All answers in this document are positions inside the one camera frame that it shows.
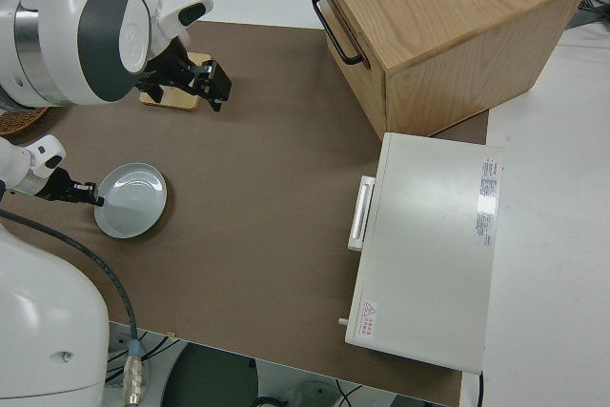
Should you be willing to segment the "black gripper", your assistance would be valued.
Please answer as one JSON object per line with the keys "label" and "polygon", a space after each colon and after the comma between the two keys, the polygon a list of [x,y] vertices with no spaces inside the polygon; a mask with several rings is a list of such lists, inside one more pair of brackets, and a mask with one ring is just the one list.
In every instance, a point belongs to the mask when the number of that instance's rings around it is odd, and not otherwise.
{"label": "black gripper", "polygon": [[103,207],[105,199],[101,183],[80,183],[73,180],[63,168],[56,168],[50,175],[43,188],[35,194],[36,197],[49,201],[64,201],[70,203],[93,203],[96,207]]}
{"label": "black gripper", "polygon": [[[201,74],[207,75],[206,90],[200,81]],[[213,111],[219,112],[222,104],[229,100],[232,81],[217,61],[192,61],[182,41],[174,38],[140,73],[140,84],[137,85],[139,101],[160,104],[164,96],[162,87],[177,88],[190,95],[203,96],[206,93],[206,100]]]}

